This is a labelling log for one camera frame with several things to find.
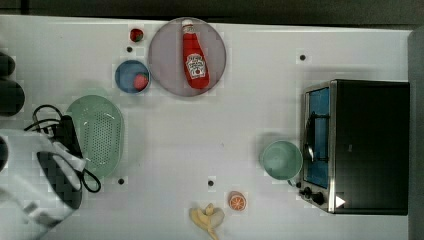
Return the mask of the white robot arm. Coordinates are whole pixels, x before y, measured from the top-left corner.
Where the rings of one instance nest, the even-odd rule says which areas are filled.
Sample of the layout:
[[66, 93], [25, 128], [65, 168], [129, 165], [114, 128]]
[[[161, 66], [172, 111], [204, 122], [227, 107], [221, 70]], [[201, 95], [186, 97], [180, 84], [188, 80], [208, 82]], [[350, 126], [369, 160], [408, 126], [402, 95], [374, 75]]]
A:
[[39, 240], [83, 199], [86, 161], [72, 119], [56, 129], [1, 131], [1, 240]]

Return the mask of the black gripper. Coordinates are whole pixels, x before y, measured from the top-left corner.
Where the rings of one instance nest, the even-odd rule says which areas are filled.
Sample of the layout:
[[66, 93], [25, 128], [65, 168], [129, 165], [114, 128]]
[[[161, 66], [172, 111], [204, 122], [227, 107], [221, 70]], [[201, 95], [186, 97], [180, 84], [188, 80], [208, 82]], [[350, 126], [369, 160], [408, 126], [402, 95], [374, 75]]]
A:
[[72, 155], [78, 158], [83, 157], [73, 120], [69, 115], [63, 115], [60, 118], [54, 138], [63, 144]]

